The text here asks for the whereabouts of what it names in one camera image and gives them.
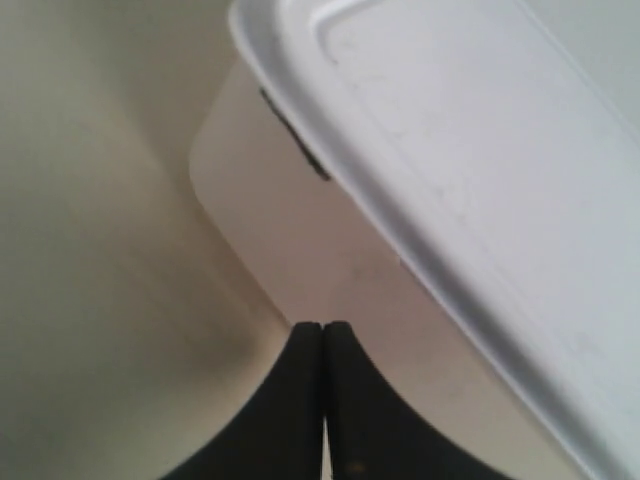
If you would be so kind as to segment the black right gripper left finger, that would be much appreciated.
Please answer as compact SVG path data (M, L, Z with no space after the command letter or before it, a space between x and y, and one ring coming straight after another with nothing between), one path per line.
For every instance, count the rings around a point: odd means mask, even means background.
M322 327L294 325L248 402L167 479L302 480L322 476Z

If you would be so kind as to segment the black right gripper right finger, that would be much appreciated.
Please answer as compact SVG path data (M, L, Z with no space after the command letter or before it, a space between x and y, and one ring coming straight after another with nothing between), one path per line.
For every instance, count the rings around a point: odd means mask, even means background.
M335 479L503 479L424 420L374 365L351 325L323 329L325 418Z

